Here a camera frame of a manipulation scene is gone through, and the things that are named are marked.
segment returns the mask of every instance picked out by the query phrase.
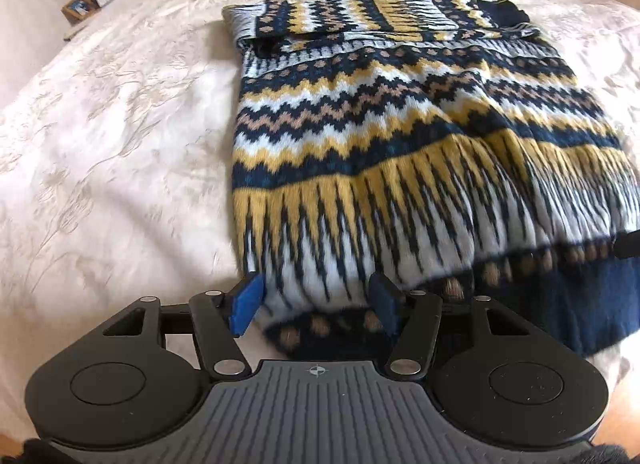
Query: zigzag pattern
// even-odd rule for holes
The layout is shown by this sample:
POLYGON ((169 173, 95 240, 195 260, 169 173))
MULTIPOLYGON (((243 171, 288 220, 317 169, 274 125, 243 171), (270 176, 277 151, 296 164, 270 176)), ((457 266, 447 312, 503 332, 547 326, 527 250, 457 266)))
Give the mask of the zigzag pattern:
POLYGON ((364 305, 376 269, 409 287, 487 264, 498 282, 508 257, 588 263, 640 229, 615 130, 510 2, 267 0, 226 15, 244 54, 238 249, 266 275, 264 323, 364 305))

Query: gray ribbed plate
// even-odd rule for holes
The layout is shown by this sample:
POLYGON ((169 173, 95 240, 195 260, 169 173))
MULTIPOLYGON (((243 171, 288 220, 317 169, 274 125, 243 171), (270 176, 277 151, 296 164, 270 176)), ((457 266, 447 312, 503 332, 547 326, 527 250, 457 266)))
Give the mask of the gray ribbed plate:
POLYGON ((451 426, 418 384, 388 380, 370 362, 318 367, 324 372, 313 363, 264 362, 247 380, 214 386, 189 422, 138 448, 60 449, 86 464, 543 464, 590 447, 492 447, 451 426))

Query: black object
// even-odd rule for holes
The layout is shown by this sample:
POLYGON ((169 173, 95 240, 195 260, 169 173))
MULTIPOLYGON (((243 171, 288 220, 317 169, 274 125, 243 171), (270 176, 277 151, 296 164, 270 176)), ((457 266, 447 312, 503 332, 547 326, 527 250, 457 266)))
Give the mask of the black object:
POLYGON ((381 273, 368 293, 394 341, 383 368, 272 361, 252 374, 233 335, 263 285, 254 273, 188 305, 141 298, 39 368, 26 405, 61 464, 567 462, 604 415, 597 370, 506 307, 443 304, 381 273), (201 370, 164 349, 167 333, 193 334, 201 370))

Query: bedspread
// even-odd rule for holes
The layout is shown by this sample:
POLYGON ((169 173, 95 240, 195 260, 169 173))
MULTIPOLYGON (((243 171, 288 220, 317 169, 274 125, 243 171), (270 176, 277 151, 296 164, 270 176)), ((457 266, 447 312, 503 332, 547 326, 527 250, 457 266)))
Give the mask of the bedspread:
POLYGON ((367 351, 356 324, 382 330, 373 270, 449 301, 497 297, 585 354, 640 328, 640 261, 610 249, 640 229, 632 165, 513 3, 265 0, 224 15, 242 51, 238 250, 266 275, 260 322, 283 323, 282 349, 367 351))
MULTIPOLYGON (((237 280, 241 60, 221 12, 255 1, 114 0, 0 112, 0 433, 33 434, 27 379, 111 314, 237 280)), ((511 1, 637 167, 640 14, 612 0, 511 1)), ((252 364, 277 355, 256 334, 240 339, 252 364)), ((615 382, 620 355, 638 353, 616 345, 596 363, 615 382)))

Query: silver screw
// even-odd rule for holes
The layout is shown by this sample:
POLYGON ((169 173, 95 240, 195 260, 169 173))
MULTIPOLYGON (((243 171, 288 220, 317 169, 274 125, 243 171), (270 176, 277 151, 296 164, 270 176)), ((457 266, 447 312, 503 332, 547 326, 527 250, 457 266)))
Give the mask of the silver screw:
POLYGON ((235 376, 244 371, 244 363, 237 359, 223 359, 214 365, 213 370, 223 376, 235 376))
POLYGON ((400 374, 401 376, 411 376, 420 372, 420 364, 412 359, 397 359, 390 365, 391 371, 394 374, 400 374))

